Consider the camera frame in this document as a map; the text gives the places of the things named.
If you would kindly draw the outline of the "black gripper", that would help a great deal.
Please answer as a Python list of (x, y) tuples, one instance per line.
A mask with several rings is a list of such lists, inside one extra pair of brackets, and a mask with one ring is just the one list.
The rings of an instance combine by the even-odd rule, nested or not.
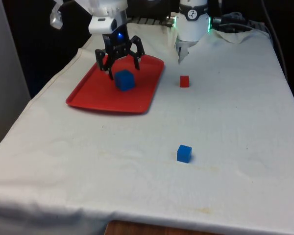
[[(125, 57), (127, 53), (133, 57), (135, 69), (140, 70), (140, 59), (145, 54), (145, 51), (141, 39), (136, 35), (129, 40), (128, 50), (125, 47), (128, 44), (125, 10), (115, 15), (109, 29), (108, 33), (102, 35), (105, 49), (95, 50), (96, 61), (100, 70), (107, 72), (109, 78), (114, 80), (112, 66), (116, 60)], [(136, 46), (136, 52), (131, 50), (132, 45)]]

